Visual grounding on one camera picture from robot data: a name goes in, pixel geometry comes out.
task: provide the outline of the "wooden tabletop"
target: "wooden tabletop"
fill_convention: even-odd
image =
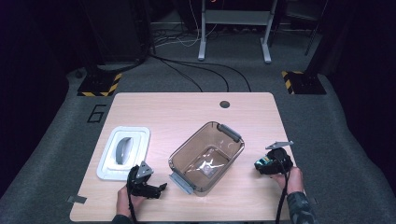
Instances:
[[[230,103],[228,108],[219,104]],[[169,178],[171,154],[209,121],[226,124],[245,141],[245,149],[219,183],[205,196],[183,192]],[[96,168],[111,132],[119,126],[147,127],[150,140],[146,163],[154,170],[148,184],[168,183],[160,199],[145,200],[139,221],[261,221],[275,220],[281,195],[277,183],[260,175],[254,162],[275,141],[289,141],[274,96],[267,92],[119,93],[107,115],[75,203],[73,221],[110,221],[116,214],[117,191],[125,182],[106,181]],[[284,147],[294,162],[290,147]],[[284,203],[281,219],[289,219]]]

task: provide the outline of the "glass baking dish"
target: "glass baking dish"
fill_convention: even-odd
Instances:
[[[210,121],[171,155],[170,177],[185,192],[206,196],[244,147],[239,133]]]

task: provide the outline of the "gray carpet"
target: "gray carpet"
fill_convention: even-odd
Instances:
[[[349,132],[343,109],[325,76],[319,75],[326,95],[288,94],[281,72],[303,71],[308,38],[281,32],[270,48],[273,62],[265,64],[259,38],[262,35],[220,35],[207,43],[205,63],[221,63],[244,74],[252,91],[268,91],[275,98],[297,164],[304,171],[308,198],[320,223],[396,223],[396,200],[381,171],[367,158]],[[199,45],[169,44],[157,48],[157,56],[197,62]],[[226,91],[218,75],[172,64],[194,79],[203,91]],[[235,71],[214,65],[229,83],[230,91],[248,91]],[[32,157],[0,201],[0,223],[72,223],[72,204],[91,159],[114,95],[77,96],[82,78],[68,75],[69,93]],[[117,92],[199,91],[186,78],[160,61],[148,58],[123,73]],[[99,123],[87,120],[96,105],[104,112]]]

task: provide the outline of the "metal stand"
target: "metal stand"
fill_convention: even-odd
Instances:
[[[260,39],[262,55],[265,63],[271,63],[268,49],[268,36],[275,15],[277,0],[273,1],[270,11],[236,11],[236,10],[206,10],[205,0],[202,0],[202,34],[198,60],[205,59],[206,49],[206,24],[241,24],[241,25],[265,25],[265,35]]]

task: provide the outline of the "vr controller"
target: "vr controller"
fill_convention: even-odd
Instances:
[[[161,191],[165,190],[166,183],[159,187],[148,185],[148,180],[154,172],[144,162],[140,166],[133,167],[128,174],[127,189],[134,196],[142,196],[145,198],[158,199],[161,196]]]
[[[285,174],[290,171],[293,162],[285,148],[283,148],[290,145],[293,145],[292,141],[275,142],[271,146],[266,147],[265,149],[271,149],[271,151],[254,163],[256,170],[261,175]]]

